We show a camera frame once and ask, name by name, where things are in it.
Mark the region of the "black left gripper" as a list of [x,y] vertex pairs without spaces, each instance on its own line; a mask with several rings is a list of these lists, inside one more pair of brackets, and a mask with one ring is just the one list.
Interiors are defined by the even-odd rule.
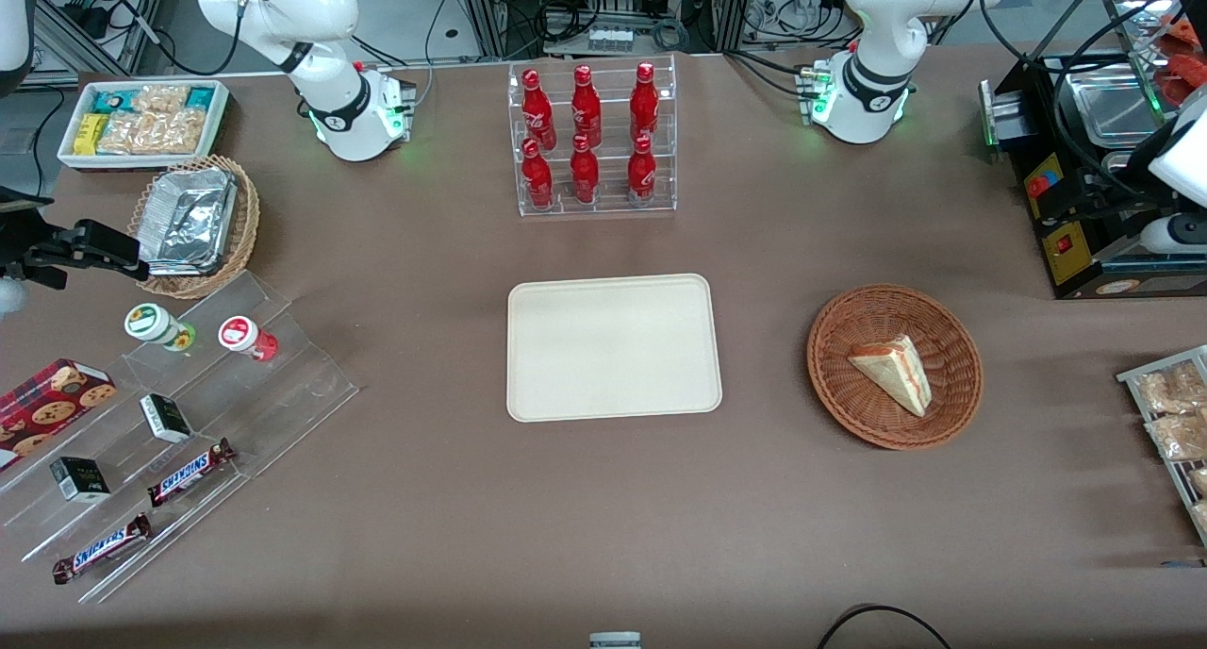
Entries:
[[1042,198],[1046,199],[1046,221],[1107,220],[1151,211],[1147,173],[1119,171],[1042,173]]

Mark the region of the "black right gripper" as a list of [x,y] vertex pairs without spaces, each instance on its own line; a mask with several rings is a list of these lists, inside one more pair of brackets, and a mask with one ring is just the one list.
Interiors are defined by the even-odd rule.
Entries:
[[2,226],[1,275],[17,282],[42,283],[52,291],[66,288],[64,268],[104,268],[135,282],[146,282],[148,265],[140,245],[124,232],[94,220],[77,221],[76,229],[59,226]]

